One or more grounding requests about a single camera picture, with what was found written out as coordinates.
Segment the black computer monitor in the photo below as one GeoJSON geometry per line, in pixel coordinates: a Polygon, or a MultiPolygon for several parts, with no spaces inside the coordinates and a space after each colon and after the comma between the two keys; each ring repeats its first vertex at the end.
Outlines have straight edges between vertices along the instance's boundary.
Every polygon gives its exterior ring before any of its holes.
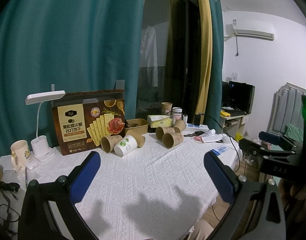
{"type": "Polygon", "coordinates": [[[251,114],[254,95],[254,85],[235,81],[222,81],[221,108],[231,116],[251,114]]]}

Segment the white lidded jar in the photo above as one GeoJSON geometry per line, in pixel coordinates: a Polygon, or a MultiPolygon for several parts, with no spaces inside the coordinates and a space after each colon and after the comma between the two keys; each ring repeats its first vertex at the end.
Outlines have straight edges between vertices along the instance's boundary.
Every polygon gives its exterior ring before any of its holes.
{"type": "Polygon", "coordinates": [[[173,107],[171,111],[171,123],[174,126],[174,124],[177,122],[177,120],[182,119],[182,108],[180,107],[173,107]]]}

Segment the white computer desk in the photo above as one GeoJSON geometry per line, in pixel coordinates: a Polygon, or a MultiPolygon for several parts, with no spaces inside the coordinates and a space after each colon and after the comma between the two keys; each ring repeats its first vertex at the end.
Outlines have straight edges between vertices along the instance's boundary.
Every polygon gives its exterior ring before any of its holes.
{"type": "Polygon", "coordinates": [[[238,134],[244,135],[248,119],[249,115],[220,116],[219,124],[230,136],[235,138],[238,134]]]}

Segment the cream cartoon mug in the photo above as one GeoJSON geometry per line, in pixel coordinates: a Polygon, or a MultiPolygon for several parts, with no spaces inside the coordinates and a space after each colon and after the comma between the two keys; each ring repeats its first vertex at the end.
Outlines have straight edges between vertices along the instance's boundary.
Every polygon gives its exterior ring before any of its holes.
{"type": "Polygon", "coordinates": [[[18,140],[10,146],[11,164],[14,171],[25,168],[26,163],[31,159],[31,153],[26,140],[18,140]]]}

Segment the black car key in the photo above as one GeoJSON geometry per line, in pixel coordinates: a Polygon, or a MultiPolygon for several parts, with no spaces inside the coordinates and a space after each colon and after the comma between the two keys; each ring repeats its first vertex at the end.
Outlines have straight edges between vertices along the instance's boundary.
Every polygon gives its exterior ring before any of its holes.
{"type": "Polygon", "coordinates": [[[196,131],[195,136],[201,136],[202,134],[204,134],[204,131],[196,131]]]}

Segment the brown paper cup front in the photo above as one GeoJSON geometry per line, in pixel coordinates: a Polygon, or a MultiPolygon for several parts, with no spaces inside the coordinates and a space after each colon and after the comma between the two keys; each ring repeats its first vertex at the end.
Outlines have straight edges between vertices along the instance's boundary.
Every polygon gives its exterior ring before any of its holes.
{"type": "Polygon", "coordinates": [[[165,133],[162,142],[166,148],[172,148],[183,142],[184,136],[182,133],[165,133]]]}

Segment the brown paper cup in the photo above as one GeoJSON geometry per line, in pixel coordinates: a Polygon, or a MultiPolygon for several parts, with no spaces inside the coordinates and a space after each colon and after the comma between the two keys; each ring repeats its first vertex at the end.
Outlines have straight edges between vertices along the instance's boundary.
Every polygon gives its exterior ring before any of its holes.
{"type": "Polygon", "coordinates": [[[166,133],[174,133],[174,132],[175,132],[175,130],[172,127],[157,127],[156,128],[156,138],[157,138],[157,140],[162,141],[163,136],[166,133]]]}
{"type": "Polygon", "coordinates": [[[143,147],[143,145],[144,145],[144,143],[145,143],[145,137],[144,137],[143,135],[138,134],[138,133],[136,133],[136,132],[133,131],[133,130],[129,130],[129,131],[127,132],[127,134],[134,137],[134,139],[135,139],[136,142],[137,142],[137,147],[139,147],[139,148],[143,147]]]}
{"type": "Polygon", "coordinates": [[[163,115],[171,115],[172,111],[172,103],[171,102],[162,102],[161,103],[161,112],[163,115]]]}
{"type": "Polygon", "coordinates": [[[122,140],[121,135],[106,135],[101,139],[101,147],[104,152],[110,153],[113,151],[114,146],[118,144],[122,140]]]}
{"type": "Polygon", "coordinates": [[[173,129],[176,133],[181,133],[186,128],[186,123],[183,120],[176,120],[173,129]]]}
{"type": "Polygon", "coordinates": [[[162,142],[166,148],[172,148],[183,142],[184,136],[182,133],[165,133],[162,142]]]}

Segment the black power adapter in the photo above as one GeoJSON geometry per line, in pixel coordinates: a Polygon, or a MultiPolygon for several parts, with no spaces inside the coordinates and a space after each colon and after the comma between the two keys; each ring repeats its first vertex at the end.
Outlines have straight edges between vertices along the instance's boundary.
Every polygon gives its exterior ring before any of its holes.
{"type": "Polygon", "coordinates": [[[201,124],[201,115],[200,114],[195,114],[194,115],[194,126],[200,126],[201,124]]]}

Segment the small white earbuds case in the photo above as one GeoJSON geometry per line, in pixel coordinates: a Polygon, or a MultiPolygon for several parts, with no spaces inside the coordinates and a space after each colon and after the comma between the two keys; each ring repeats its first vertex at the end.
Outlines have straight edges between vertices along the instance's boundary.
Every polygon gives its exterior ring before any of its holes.
{"type": "Polygon", "coordinates": [[[35,159],[29,159],[26,163],[25,163],[25,167],[28,170],[33,170],[38,166],[38,162],[35,159]]]}

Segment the upright brown paper cup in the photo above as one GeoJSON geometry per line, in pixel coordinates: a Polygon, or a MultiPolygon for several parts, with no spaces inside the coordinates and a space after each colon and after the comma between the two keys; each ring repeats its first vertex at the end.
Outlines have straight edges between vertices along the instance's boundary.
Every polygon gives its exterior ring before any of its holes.
{"type": "Polygon", "coordinates": [[[171,102],[162,102],[161,103],[161,112],[163,115],[171,115],[172,111],[172,103],[171,102]]]}

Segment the brown paper cup behind white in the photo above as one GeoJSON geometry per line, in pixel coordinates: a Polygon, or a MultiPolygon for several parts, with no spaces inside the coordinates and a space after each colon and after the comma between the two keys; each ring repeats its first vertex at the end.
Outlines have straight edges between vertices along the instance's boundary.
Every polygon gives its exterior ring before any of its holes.
{"type": "Polygon", "coordinates": [[[145,137],[144,137],[143,135],[138,134],[138,133],[136,133],[136,132],[133,131],[133,130],[129,130],[129,131],[127,132],[127,134],[134,137],[134,139],[135,139],[136,142],[137,142],[137,147],[139,147],[139,148],[143,147],[143,145],[144,145],[144,143],[145,143],[145,137]]]}

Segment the blue card packet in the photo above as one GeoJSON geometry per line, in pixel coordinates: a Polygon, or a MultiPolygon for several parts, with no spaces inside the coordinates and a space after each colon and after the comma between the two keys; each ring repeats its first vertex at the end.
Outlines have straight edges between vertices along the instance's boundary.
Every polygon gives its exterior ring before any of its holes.
{"type": "Polygon", "coordinates": [[[211,152],[213,152],[215,155],[220,155],[220,152],[216,151],[215,149],[212,149],[211,152]]]}

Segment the brown paper cup rear lying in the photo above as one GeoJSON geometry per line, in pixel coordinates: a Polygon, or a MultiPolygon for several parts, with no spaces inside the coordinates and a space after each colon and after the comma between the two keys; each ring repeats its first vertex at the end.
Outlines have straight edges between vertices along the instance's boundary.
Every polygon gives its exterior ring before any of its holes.
{"type": "Polygon", "coordinates": [[[173,129],[176,133],[181,133],[186,128],[186,123],[183,120],[176,120],[173,129]]]}

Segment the teal curtain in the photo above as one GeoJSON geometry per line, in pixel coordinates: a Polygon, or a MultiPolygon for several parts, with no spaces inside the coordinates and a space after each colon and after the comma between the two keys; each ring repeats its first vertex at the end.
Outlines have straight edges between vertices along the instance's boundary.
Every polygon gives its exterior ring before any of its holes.
{"type": "Polygon", "coordinates": [[[222,66],[224,60],[224,26],[220,0],[209,0],[212,19],[212,64],[206,104],[206,125],[221,134],[222,66]]]}
{"type": "Polygon", "coordinates": [[[29,94],[72,92],[125,82],[133,118],[144,0],[0,0],[0,157],[35,132],[57,144],[49,105],[27,106],[29,94]]]}

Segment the teal curtain left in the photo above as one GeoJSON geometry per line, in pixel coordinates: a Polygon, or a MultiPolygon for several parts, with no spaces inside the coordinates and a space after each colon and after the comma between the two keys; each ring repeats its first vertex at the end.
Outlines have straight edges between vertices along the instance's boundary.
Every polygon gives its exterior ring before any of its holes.
{"type": "Polygon", "coordinates": [[[49,105],[27,106],[29,94],[72,92],[125,82],[133,118],[144,0],[0,0],[0,157],[35,132],[57,144],[49,105]]]}

